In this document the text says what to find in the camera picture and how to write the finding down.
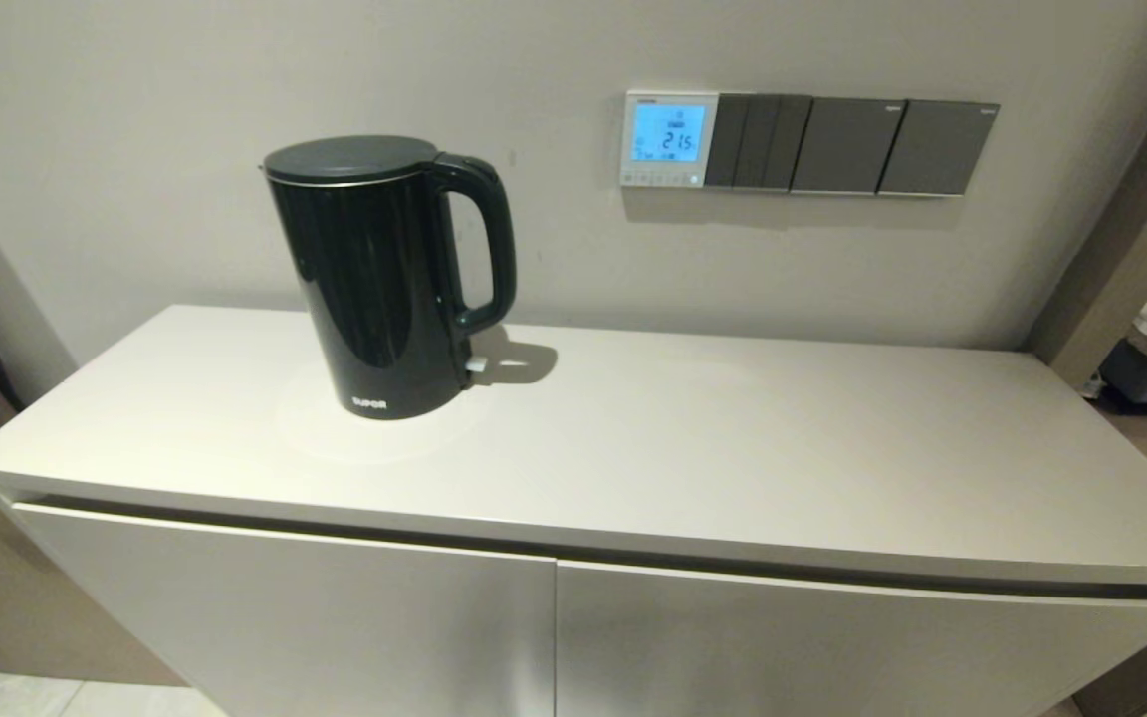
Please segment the gray light switch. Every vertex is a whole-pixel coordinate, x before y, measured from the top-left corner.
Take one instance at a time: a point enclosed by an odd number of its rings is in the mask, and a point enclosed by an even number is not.
[[[799,159],[799,142],[804,138],[804,126],[809,124],[811,96],[807,94],[783,94],[778,103],[778,122],[773,128],[773,142],[768,146],[768,163],[764,169],[765,189],[790,189],[790,179],[796,173]]]
[[[758,189],[764,185],[764,167],[768,164],[768,145],[778,124],[778,104],[781,95],[752,94],[746,110],[742,146],[736,155],[736,174],[733,186]]]
[[[961,195],[997,115],[992,102],[911,100],[879,194]]]
[[[790,190],[874,194],[903,109],[904,100],[817,96]]]
[[[705,159],[705,186],[733,186],[736,156],[742,148],[742,128],[750,106],[750,94],[720,94],[720,103],[715,110],[711,151]]]

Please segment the kettle lid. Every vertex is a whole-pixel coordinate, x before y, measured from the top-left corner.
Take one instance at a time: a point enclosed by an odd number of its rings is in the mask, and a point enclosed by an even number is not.
[[[408,137],[335,137],[278,149],[264,159],[264,176],[279,184],[369,184],[408,177],[439,154]]]

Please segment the kettle handle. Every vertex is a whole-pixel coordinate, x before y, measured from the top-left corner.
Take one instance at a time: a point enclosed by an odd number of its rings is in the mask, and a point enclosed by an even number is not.
[[[490,304],[465,309],[454,318],[465,335],[474,335],[501,321],[516,301],[516,244],[510,235],[510,210],[507,193],[498,172],[486,161],[460,155],[440,154],[432,162],[432,178],[440,192],[457,192],[473,200],[481,209],[490,240],[490,268],[493,274],[493,298]]]

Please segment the white wall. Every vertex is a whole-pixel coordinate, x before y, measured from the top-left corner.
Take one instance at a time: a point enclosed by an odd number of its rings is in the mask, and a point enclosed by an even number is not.
[[[965,200],[624,200],[627,87],[1002,109]],[[0,248],[79,363],[299,305],[256,166],[362,132],[500,169],[514,321],[1012,346],[1146,126],[1147,0],[0,0]]]

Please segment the black kettle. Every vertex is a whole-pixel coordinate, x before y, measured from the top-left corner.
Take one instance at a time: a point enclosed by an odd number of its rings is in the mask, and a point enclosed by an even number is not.
[[[338,403],[408,419],[469,385],[468,336],[516,298],[507,195],[486,162],[405,137],[309,141],[264,159]],[[463,302],[446,194],[481,208],[493,298]]]

